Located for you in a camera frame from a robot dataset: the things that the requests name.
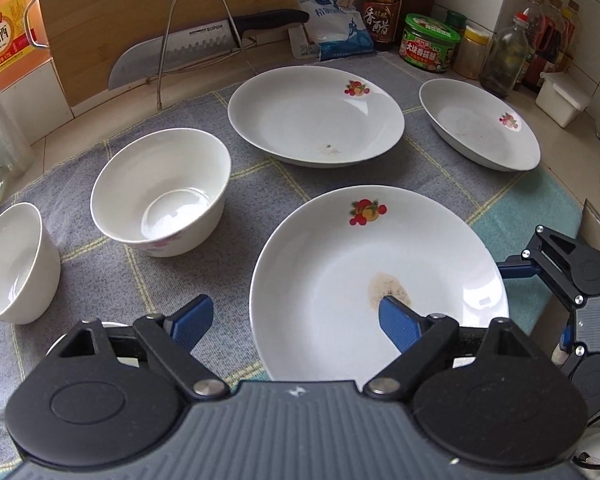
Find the white fruit plate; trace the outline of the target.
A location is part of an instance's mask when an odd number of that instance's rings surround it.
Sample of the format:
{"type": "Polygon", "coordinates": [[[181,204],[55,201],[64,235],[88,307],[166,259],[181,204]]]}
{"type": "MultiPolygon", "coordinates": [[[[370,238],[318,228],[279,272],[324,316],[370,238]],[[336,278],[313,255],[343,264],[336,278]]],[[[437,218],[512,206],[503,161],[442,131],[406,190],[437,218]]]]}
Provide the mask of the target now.
{"type": "Polygon", "coordinates": [[[469,327],[509,314],[493,257],[457,214],[403,188],[340,188],[290,214],[254,268],[250,322],[268,376],[364,385],[399,354],[379,325],[387,295],[469,327]]]}
{"type": "Polygon", "coordinates": [[[506,102],[464,81],[424,82],[420,105],[451,148],[476,164],[503,172],[539,166],[541,149],[532,129],[506,102]]]}
{"type": "Polygon", "coordinates": [[[245,81],[227,105],[234,130],[281,162],[347,167],[390,151],[404,116],[390,94],[326,66],[288,66],[245,81]]]}

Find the white bowl pink flowers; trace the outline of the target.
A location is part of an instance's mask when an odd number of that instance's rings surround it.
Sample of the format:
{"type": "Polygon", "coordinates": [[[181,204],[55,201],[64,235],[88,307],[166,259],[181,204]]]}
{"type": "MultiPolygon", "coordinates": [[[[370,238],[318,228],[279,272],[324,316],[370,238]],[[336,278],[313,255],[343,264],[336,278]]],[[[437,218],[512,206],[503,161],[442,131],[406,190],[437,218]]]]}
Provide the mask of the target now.
{"type": "Polygon", "coordinates": [[[102,234],[151,257],[183,255],[218,226],[232,160],[211,133],[170,128],[149,133],[115,154],[91,194],[102,234]]]}

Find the grey and teal checked towel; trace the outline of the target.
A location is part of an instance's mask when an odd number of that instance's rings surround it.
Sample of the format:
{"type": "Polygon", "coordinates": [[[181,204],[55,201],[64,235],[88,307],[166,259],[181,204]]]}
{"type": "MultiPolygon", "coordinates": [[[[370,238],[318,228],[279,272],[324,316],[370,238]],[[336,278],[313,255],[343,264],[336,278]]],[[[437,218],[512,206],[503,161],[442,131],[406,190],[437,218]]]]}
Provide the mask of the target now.
{"type": "Polygon", "coordinates": [[[336,169],[276,162],[243,141],[226,108],[232,87],[175,105],[56,165],[14,196],[41,211],[61,255],[54,301],[25,326],[0,322],[0,479],[19,456],[4,426],[9,396],[79,318],[129,323],[147,312],[170,313],[197,295],[215,305],[212,329],[198,349],[201,361],[228,382],[260,378],[262,364],[249,329],[252,269],[266,239],[294,208],[322,193],[358,184],[395,185],[454,211],[477,232],[497,259],[519,252],[536,226],[572,235],[580,205],[544,169],[504,174],[478,166],[449,148],[419,104],[425,75],[392,54],[342,58],[336,67],[386,90],[405,115],[403,139],[369,162],[336,169]],[[175,258],[152,258],[107,240],[90,214],[99,171],[126,144],[144,134],[192,127],[217,136],[230,151],[233,173],[218,228],[199,248],[175,258]]]}

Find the white plastic seasoning box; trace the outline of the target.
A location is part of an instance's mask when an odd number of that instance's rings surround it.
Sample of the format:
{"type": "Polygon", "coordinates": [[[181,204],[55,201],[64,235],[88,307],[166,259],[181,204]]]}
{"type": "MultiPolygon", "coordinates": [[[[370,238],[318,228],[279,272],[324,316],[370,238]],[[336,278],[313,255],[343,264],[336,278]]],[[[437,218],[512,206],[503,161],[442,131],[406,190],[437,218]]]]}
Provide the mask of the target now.
{"type": "Polygon", "coordinates": [[[565,129],[586,110],[591,97],[565,73],[542,73],[541,90],[535,104],[565,129]]]}

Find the clear glass bottle red cap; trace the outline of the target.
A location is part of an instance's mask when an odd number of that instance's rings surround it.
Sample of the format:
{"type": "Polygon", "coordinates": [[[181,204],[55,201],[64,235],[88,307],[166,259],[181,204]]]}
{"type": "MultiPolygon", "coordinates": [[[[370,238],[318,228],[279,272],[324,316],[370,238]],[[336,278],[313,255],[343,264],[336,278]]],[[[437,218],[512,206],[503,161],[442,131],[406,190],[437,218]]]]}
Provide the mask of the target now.
{"type": "Polygon", "coordinates": [[[529,53],[526,35],[528,26],[528,16],[516,13],[512,26],[494,36],[486,62],[482,66],[479,74],[481,87],[499,99],[506,99],[512,92],[524,67],[529,53]]]}

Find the yellow lidded spice jar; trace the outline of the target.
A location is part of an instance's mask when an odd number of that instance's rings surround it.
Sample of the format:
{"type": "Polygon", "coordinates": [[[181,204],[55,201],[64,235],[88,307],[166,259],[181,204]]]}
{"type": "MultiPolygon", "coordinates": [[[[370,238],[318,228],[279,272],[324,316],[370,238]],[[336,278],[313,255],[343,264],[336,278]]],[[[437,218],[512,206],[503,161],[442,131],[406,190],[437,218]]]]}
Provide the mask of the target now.
{"type": "Polygon", "coordinates": [[[458,45],[453,70],[468,79],[477,79],[489,51],[491,35],[480,27],[468,24],[458,45]]]}

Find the green lidded sauce jar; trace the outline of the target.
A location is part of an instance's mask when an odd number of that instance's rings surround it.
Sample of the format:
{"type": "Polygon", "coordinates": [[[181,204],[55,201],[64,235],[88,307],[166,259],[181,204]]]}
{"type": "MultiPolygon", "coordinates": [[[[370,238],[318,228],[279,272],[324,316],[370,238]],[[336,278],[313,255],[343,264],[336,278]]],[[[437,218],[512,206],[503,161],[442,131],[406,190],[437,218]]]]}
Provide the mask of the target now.
{"type": "Polygon", "coordinates": [[[429,16],[410,13],[405,17],[399,55],[407,64],[441,74],[449,69],[459,43],[460,35],[448,25],[429,16]]]}

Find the dark green lidded jar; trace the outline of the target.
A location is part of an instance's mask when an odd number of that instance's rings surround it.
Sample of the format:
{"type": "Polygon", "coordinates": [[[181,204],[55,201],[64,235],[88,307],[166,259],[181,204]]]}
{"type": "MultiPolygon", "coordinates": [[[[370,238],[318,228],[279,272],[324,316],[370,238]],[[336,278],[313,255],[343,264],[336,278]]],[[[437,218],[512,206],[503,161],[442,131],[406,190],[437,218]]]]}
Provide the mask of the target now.
{"type": "Polygon", "coordinates": [[[453,10],[447,10],[445,15],[445,25],[451,27],[458,33],[458,36],[463,36],[466,29],[467,18],[463,13],[453,10]]]}

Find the blue white salt bag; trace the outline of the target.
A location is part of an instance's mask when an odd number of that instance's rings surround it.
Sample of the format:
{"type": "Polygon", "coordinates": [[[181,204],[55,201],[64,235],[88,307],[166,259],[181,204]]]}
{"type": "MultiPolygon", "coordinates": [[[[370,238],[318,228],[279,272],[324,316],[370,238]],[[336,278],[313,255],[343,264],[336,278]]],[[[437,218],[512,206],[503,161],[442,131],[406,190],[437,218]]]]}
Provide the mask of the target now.
{"type": "Polygon", "coordinates": [[[340,6],[338,0],[298,0],[309,21],[288,30],[297,60],[329,61],[373,53],[374,43],[361,14],[340,6]]]}

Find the dark vinegar bottle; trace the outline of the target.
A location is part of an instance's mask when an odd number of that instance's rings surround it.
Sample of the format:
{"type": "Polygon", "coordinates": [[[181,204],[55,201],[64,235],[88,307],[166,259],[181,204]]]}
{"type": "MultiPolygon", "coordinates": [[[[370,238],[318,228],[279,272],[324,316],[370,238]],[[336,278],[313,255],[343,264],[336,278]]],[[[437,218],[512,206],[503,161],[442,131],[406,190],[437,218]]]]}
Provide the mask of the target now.
{"type": "Polygon", "coordinates": [[[363,23],[376,50],[388,50],[396,41],[402,0],[365,0],[363,23]]]}

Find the bamboo cutting board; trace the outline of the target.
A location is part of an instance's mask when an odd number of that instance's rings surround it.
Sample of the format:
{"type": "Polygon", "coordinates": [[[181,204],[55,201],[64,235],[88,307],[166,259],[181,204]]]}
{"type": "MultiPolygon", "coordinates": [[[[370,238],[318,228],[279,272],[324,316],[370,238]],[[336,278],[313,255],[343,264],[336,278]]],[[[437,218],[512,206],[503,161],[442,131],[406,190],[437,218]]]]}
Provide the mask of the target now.
{"type": "Polygon", "coordinates": [[[38,0],[61,88],[70,106],[106,90],[114,62],[168,26],[189,28],[227,14],[292,9],[297,0],[38,0]]]}

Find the black handled kitchen knife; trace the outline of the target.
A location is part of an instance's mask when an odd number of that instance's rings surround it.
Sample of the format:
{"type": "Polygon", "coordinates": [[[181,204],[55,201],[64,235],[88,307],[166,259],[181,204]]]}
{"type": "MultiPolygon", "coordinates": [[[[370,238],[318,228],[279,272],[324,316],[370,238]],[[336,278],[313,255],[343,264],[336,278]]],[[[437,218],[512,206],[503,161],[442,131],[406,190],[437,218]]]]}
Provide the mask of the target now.
{"type": "MultiPolygon", "coordinates": [[[[163,71],[230,52],[246,32],[266,32],[309,21],[309,13],[297,9],[280,9],[244,16],[235,16],[237,30],[230,20],[217,21],[197,27],[170,32],[166,37],[163,71]]],[[[134,44],[120,55],[110,70],[108,89],[114,90],[159,73],[163,36],[134,44]]]]}

